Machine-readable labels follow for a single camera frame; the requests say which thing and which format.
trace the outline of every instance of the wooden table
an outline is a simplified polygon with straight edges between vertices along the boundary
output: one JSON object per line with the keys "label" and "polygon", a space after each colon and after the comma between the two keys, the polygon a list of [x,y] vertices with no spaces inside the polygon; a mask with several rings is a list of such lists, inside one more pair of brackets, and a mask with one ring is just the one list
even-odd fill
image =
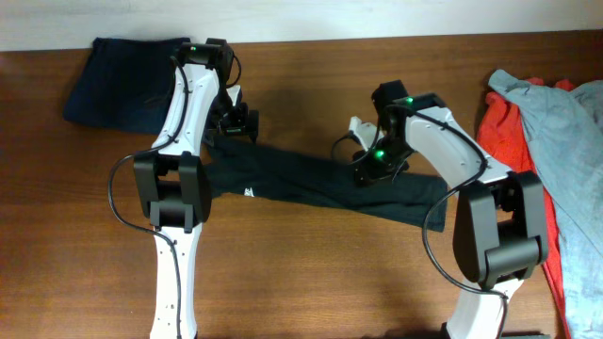
{"label": "wooden table", "polygon": [[[350,116],[375,121],[370,94],[402,79],[437,92],[473,134],[496,68],[547,83],[603,77],[601,32],[235,44],[260,142],[328,156]],[[78,126],[62,106],[88,50],[0,54],[0,331],[3,338],[145,338],[155,309],[155,244],[106,202],[111,165],[152,136]],[[411,171],[434,173],[419,155]],[[116,182],[126,218],[147,224],[131,170]],[[195,311],[207,338],[353,338],[437,331],[459,291],[427,259],[417,227],[227,195],[197,255]],[[447,230],[431,234],[443,266]],[[506,327],[562,333],[541,269]]]}

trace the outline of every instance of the fabric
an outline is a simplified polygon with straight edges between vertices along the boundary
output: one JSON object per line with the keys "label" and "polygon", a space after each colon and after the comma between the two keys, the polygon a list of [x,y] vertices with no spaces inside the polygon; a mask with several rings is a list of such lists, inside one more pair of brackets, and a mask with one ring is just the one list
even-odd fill
{"label": "fabric", "polygon": [[97,38],[63,118],[92,127],[158,134],[171,100],[170,56],[183,42],[190,39]]}
{"label": "fabric", "polygon": [[[527,80],[533,85],[544,84],[539,78]],[[574,86],[568,81],[558,82],[556,88],[571,90]],[[519,107],[507,102],[500,94],[490,92],[486,95],[488,110],[481,121],[477,141],[482,148],[496,160],[506,164],[516,172],[536,168],[530,156],[528,144],[524,138]],[[543,264],[546,280],[551,289],[555,304],[562,318],[567,338],[569,329],[565,321],[565,296],[563,293],[562,259],[559,248],[559,228],[555,217],[553,201],[545,188],[546,229],[548,237],[548,259]]]}
{"label": "fabric", "polygon": [[555,205],[571,335],[602,338],[603,81],[566,91],[499,70],[489,85],[519,106],[530,155]]}
{"label": "fabric", "polygon": [[[357,187],[353,167],[297,153],[215,136],[207,147],[212,163],[205,166],[212,195],[229,192],[282,202],[349,209],[416,226],[447,191],[442,178],[401,173],[392,182]],[[429,228],[442,232],[446,206],[442,204]]]}

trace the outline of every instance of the black cable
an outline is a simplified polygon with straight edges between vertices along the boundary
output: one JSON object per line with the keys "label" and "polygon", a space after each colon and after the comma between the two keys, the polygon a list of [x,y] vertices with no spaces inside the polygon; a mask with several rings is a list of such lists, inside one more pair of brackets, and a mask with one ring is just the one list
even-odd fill
{"label": "black cable", "polygon": [[241,61],[238,59],[238,56],[233,55],[233,58],[236,60],[236,64],[238,66],[238,75],[236,76],[235,82],[230,84],[230,85],[226,85],[226,88],[229,89],[232,86],[236,85],[238,83],[238,80],[240,80],[241,78],[241,74],[243,73],[243,67],[241,66]]}
{"label": "black cable", "polygon": [[[346,166],[355,165],[355,164],[365,160],[365,158],[375,149],[375,146],[377,146],[377,141],[379,141],[379,131],[381,130],[381,126],[380,126],[379,122],[380,122],[380,119],[377,118],[377,132],[375,132],[375,138],[373,138],[373,142],[370,145],[370,147],[368,147],[368,150],[364,154],[362,154],[358,159],[345,164]],[[335,148],[337,147],[337,144],[345,139],[352,138],[352,136],[353,136],[352,132],[348,132],[345,136],[340,137],[333,143],[333,146],[331,146],[331,159],[333,161],[336,161],[335,160]]]}
{"label": "black cable", "polygon": [[170,246],[171,257],[173,258],[173,264],[174,264],[174,267],[176,270],[176,288],[177,288],[177,297],[178,297],[178,303],[177,303],[177,308],[176,308],[176,333],[177,333],[176,338],[182,339],[182,333],[181,333],[181,329],[180,329],[180,312],[182,309],[182,291],[181,291],[182,284],[180,282],[180,268],[178,266],[178,255],[176,254],[176,247],[174,246],[174,243],[171,242],[171,240],[168,237],[166,237],[165,235],[163,235],[157,231],[150,230],[145,227],[137,226],[137,225],[125,220],[122,217],[122,215],[120,215],[120,213],[117,211],[117,207],[115,206],[115,202],[113,200],[113,179],[115,177],[115,173],[117,172],[117,170],[126,161],[134,158],[135,156],[148,154],[148,153],[154,153],[154,152],[157,152],[161,149],[164,149],[164,148],[170,146],[170,144],[172,144],[176,140],[176,137],[178,137],[178,135],[180,134],[180,131],[182,130],[182,126],[185,123],[185,115],[187,113],[187,107],[188,107],[187,75],[185,74],[184,69],[182,68],[182,66],[180,65],[180,63],[174,56],[171,56],[170,59],[176,65],[176,68],[178,69],[178,71],[180,71],[180,74],[182,75],[182,81],[185,86],[185,88],[184,88],[185,101],[182,106],[182,114],[180,115],[180,121],[178,122],[178,127],[176,128],[176,131],[174,132],[173,135],[168,136],[168,140],[165,143],[163,143],[159,146],[153,147],[151,149],[145,150],[145,151],[138,151],[136,153],[129,154],[129,155],[125,156],[124,158],[122,158],[121,160],[119,160],[117,163],[115,163],[115,165],[113,165],[113,167],[111,168],[111,171],[109,172],[109,179],[107,182],[107,194],[108,194],[108,198],[109,198],[109,207],[111,207],[111,211],[113,212],[113,215],[115,216],[115,218],[117,218],[117,220],[119,220],[122,224],[124,224],[128,227],[131,227],[137,231],[141,231],[146,234],[152,234],[154,236],[157,236],[157,237],[163,239],[166,243],[168,243],[168,246]]}
{"label": "black cable", "polygon": [[460,139],[462,139],[469,147],[471,147],[473,149],[473,151],[475,151],[475,153],[478,155],[478,157],[480,158],[480,168],[478,169],[478,172],[476,174],[474,174],[473,176],[471,176],[469,179],[465,180],[464,182],[456,185],[454,188],[452,188],[450,191],[448,191],[442,198],[440,198],[431,208],[430,210],[427,212],[427,215],[425,216],[425,218],[423,219],[423,227],[422,227],[422,231],[421,231],[421,235],[422,235],[422,239],[423,239],[423,247],[425,248],[425,252],[427,252],[427,256],[430,258],[430,261],[432,262],[432,264],[435,266],[435,269],[437,269],[437,271],[449,282],[452,283],[453,285],[463,289],[464,291],[467,292],[471,292],[471,293],[475,293],[475,294],[479,294],[479,295],[491,295],[491,296],[497,296],[501,299],[502,302],[502,319],[500,320],[500,326],[498,327],[498,331],[497,331],[497,338],[501,338],[502,337],[502,332],[504,330],[504,326],[505,326],[505,322],[507,320],[507,313],[509,312],[509,304],[508,304],[508,300],[509,297],[507,297],[504,293],[502,292],[498,292],[498,291],[482,291],[480,289],[471,287],[471,286],[467,286],[462,282],[457,281],[456,279],[452,278],[443,268],[442,266],[440,266],[440,264],[438,263],[437,259],[435,259],[435,256],[433,255],[432,252],[432,248],[429,244],[429,240],[427,237],[428,234],[428,224],[429,224],[429,219],[430,216],[433,214],[433,212],[436,210],[436,208],[442,204],[443,202],[445,202],[448,198],[450,198],[452,195],[456,194],[461,187],[469,185],[473,182],[475,182],[476,180],[478,180],[483,173],[486,171],[487,167],[488,167],[488,160],[485,158],[485,156],[483,156],[483,153],[481,152],[481,150],[478,148],[477,145],[475,145],[475,143],[473,142],[473,140],[471,140],[469,137],[467,137],[465,134],[461,133],[460,131],[458,131],[455,128],[450,127],[447,123],[445,122],[441,122],[437,119],[434,119],[432,117],[426,116],[424,114],[415,112],[414,110],[412,110],[410,107],[407,106],[403,106],[403,105],[389,105],[387,106],[385,109],[405,109],[408,111],[408,116],[412,116],[412,115],[416,115],[421,119],[424,119],[426,121],[432,122],[442,128],[445,128],[447,130],[449,130],[451,133],[453,133],[454,135],[456,135],[457,137],[459,137]]}

